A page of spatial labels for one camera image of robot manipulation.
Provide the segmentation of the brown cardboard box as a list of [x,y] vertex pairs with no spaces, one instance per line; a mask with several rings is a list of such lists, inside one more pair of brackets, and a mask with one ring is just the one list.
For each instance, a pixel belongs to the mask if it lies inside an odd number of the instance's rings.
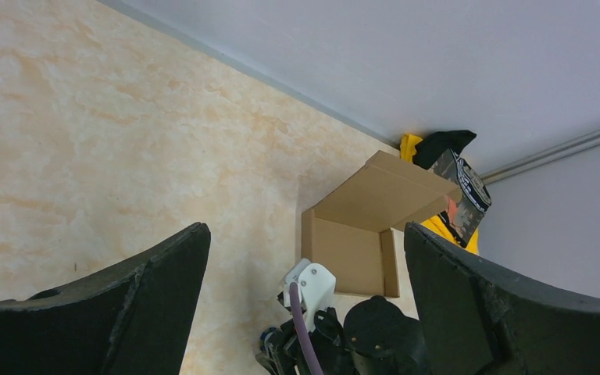
[[460,187],[384,151],[302,214],[302,257],[336,277],[336,292],[400,295],[394,232],[444,212]]

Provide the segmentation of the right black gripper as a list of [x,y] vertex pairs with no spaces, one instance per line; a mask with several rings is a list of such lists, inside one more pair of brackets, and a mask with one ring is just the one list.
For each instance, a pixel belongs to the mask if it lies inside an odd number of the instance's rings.
[[[340,322],[329,307],[315,315],[309,339],[322,374],[428,374],[430,364],[419,320],[374,296],[352,307]],[[270,374],[310,374],[292,320],[263,331],[256,362]]]

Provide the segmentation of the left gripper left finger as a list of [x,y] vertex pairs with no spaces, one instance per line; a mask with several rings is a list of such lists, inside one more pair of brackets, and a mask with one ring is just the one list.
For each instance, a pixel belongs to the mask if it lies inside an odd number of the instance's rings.
[[177,374],[209,257],[194,223],[68,284],[0,301],[0,374]]

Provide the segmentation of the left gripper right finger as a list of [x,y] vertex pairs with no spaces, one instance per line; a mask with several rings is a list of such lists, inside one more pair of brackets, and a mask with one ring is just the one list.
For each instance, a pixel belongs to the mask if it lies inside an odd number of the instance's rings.
[[405,261],[435,374],[600,374],[600,298],[526,277],[418,223]]

